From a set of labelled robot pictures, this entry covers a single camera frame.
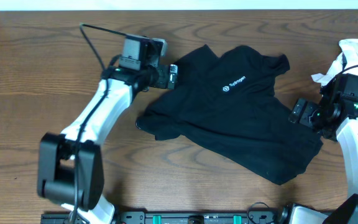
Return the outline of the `black polo shirt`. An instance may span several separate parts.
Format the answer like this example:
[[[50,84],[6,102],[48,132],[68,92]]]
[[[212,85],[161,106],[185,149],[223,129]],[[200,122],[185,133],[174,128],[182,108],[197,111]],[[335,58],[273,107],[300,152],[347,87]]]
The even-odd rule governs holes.
[[[277,185],[304,173],[320,151],[320,136],[290,122],[275,97],[276,77],[290,69],[286,55],[240,45],[217,56],[204,45],[176,65],[175,89],[135,122],[156,140],[185,136]]]

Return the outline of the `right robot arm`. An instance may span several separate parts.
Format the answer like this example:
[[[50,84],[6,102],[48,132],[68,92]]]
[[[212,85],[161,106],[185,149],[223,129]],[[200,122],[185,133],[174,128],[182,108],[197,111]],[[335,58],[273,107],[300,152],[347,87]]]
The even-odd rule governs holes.
[[[319,212],[293,203],[278,212],[276,223],[358,223],[358,101],[341,100],[323,104],[313,110],[293,109],[298,121],[331,135],[342,150],[347,177],[347,199],[331,212]]]

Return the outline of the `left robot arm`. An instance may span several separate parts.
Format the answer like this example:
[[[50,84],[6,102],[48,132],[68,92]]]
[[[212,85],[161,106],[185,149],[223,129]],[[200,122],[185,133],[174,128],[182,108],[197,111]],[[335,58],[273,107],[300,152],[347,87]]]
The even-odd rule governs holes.
[[[61,223],[113,223],[114,206],[103,196],[101,146],[136,95],[149,87],[172,90],[177,65],[141,70],[109,66],[79,117],[60,134],[40,140],[37,193],[68,209]]]

